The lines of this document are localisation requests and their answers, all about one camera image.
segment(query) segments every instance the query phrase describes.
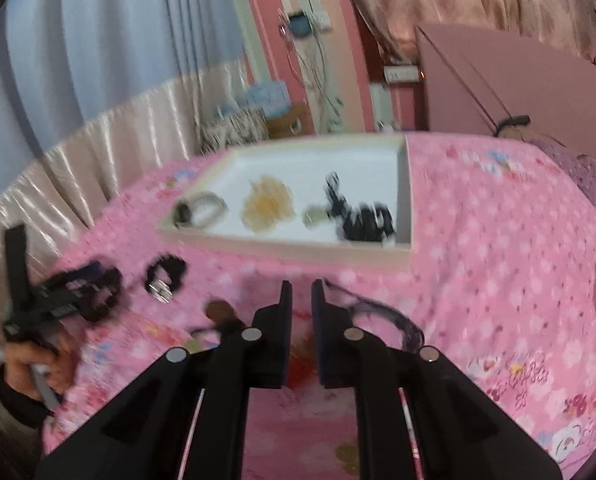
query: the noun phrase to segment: white box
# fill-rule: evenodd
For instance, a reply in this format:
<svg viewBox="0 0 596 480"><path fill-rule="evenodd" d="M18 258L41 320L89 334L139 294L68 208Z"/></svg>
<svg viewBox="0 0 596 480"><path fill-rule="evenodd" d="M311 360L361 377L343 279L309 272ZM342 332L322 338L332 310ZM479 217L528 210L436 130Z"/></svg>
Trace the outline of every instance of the white box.
<svg viewBox="0 0 596 480"><path fill-rule="evenodd" d="M396 227L395 243L349 242L326 222L307 229L302 214L309 206L326 206L326 176L337 172L340 193L353 207L375 202L389 207ZM264 233L246 229L240 219L251 182L273 176L292 192L296 216ZM409 156L403 136L345 134L308 139L272 140L235 148L205 171L182 198L213 192L228 213L206 230L177 228L173 209L158 230L167 240L198 248L269 255L311 263L404 269L412 245L412 197Z"/></svg>

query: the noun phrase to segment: wall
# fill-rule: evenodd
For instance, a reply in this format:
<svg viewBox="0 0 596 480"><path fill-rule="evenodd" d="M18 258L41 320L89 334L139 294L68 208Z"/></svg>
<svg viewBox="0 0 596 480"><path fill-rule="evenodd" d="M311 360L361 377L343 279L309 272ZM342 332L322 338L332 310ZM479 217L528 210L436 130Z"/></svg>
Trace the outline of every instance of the wall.
<svg viewBox="0 0 596 480"><path fill-rule="evenodd" d="M235 0L235 3L245 35L252 82L284 80L294 102L308 102L315 130L330 127L340 132L372 132L379 120L395 121L396 126L403 129L414 128L413 90L370 84L350 0ZM315 89L310 89L312 79L300 69L296 53L293 49L288 51L278 30L279 10L287 13L304 10L310 14L312 9L326 11L332 23L331 32L322 34L327 58L327 101L321 99ZM298 47L303 57L309 57L310 49L317 56L313 40ZM334 121L323 121L324 127L319 126L323 105ZM334 108L339 111L340 121L335 121Z"/></svg>

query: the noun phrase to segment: white satin curtain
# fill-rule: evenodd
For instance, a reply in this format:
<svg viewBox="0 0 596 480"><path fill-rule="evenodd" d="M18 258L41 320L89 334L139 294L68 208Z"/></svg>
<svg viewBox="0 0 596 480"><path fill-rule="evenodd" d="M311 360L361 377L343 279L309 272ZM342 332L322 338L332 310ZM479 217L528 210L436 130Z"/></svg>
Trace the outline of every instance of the white satin curtain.
<svg viewBox="0 0 596 480"><path fill-rule="evenodd" d="M142 174L198 151L242 92L232 0L8 0L0 12L3 230L25 222L32 278ZM2 335L0 328L0 346Z"/></svg>

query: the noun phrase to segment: floral tablecloth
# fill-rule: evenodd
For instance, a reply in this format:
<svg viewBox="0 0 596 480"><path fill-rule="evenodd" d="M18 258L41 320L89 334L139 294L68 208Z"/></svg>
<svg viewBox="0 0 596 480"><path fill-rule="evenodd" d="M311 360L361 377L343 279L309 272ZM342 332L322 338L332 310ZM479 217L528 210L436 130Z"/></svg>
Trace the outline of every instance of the floral tablecloth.
<svg viewBox="0 0 596 480"><path fill-rule="evenodd" d="M549 158L512 140L408 135L414 255L406 271L314 266L167 245L155 225L216 157L173 164L115 199L63 256L100 255L124 275L124 305L83 328L76 385L44 428L58 446L167 348L206 326L203 305L224 298L243 320L294 285L293 340L310 330L310 286L329 278L411 316L427 342L537 440L571 478L596 447L596 211ZM184 288L163 305L142 288L161 253L184 258ZM348 298L331 294L343 303ZM78 329L78 322L71 329ZM362 325L399 346L398 333ZM245 479L358 474L353 392L300 387L251 395Z"/></svg>

